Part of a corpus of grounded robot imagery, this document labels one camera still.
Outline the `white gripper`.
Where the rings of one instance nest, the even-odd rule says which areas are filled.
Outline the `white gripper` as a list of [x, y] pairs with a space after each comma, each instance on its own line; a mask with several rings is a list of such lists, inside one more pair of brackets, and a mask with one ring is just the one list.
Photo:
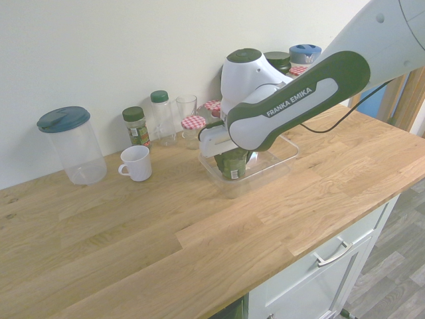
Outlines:
[[199, 149], [205, 158], [211, 158], [238, 147], [231, 140], [225, 127], [204, 128], [200, 131], [199, 139]]

